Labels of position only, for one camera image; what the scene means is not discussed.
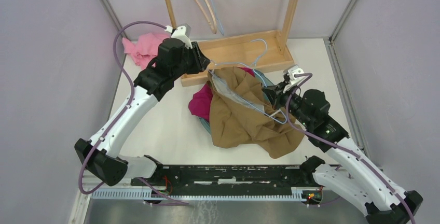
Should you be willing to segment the brown skirt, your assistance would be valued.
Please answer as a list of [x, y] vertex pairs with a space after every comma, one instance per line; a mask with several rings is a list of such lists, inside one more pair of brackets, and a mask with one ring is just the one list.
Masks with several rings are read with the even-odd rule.
[[273, 159], [298, 148], [305, 135], [295, 118], [277, 113], [265, 98], [261, 81], [239, 67], [223, 67], [209, 72], [213, 93], [209, 123], [213, 145], [234, 148], [256, 144]]

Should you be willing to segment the wooden clothes rack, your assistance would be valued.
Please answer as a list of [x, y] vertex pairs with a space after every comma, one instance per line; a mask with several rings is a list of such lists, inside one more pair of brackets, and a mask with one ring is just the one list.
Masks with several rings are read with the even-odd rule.
[[[215, 62], [241, 62], [250, 65], [251, 58], [257, 58], [258, 51], [264, 51], [263, 47], [255, 39], [264, 39], [268, 45], [268, 51], [262, 56], [256, 65], [261, 72], [275, 72], [293, 65], [293, 57], [287, 47], [287, 39], [291, 30], [294, 14], [299, 0], [289, 0], [282, 30], [257, 32], [221, 39], [199, 42], [203, 54]], [[171, 4], [171, 0], [165, 0], [172, 27], [177, 27]], [[183, 87], [203, 84], [207, 81], [208, 72], [195, 75], [184, 74], [181, 76]]]

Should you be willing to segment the magenta cloth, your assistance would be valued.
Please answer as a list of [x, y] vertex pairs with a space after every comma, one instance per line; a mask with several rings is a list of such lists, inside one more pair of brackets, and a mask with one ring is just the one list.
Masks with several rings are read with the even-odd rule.
[[263, 109], [261, 81], [253, 70], [242, 67], [224, 67], [214, 71], [214, 77], [193, 95], [188, 108], [191, 114], [214, 122], [224, 111], [230, 113], [241, 124], [258, 124], [264, 119], [254, 107]]

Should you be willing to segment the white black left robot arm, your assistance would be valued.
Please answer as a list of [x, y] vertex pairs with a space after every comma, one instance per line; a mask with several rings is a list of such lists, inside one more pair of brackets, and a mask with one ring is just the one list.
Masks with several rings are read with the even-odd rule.
[[163, 171], [153, 159], [122, 156], [120, 151], [141, 119], [174, 87], [176, 80], [185, 74], [201, 73], [209, 64], [196, 41], [187, 47], [179, 39], [165, 39], [152, 64], [131, 82], [131, 92], [116, 113], [88, 140], [80, 138], [75, 143], [82, 170], [88, 170], [108, 186], [136, 177], [143, 177], [151, 186], [159, 185]]

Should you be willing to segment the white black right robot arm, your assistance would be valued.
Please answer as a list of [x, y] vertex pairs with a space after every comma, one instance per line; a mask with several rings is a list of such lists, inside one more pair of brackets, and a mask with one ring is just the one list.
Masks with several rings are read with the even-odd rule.
[[297, 87], [284, 91], [284, 83], [263, 88], [269, 102], [284, 109], [302, 124], [298, 131], [309, 142], [339, 163], [340, 172], [317, 156], [300, 168], [300, 181], [329, 188], [356, 207], [368, 223], [415, 223], [423, 202], [415, 190], [407, 191], [391, 180], [365, 155], [348, 132], [329, 115], [330, 103], [323, 91], [309, 89], [298, 95]]

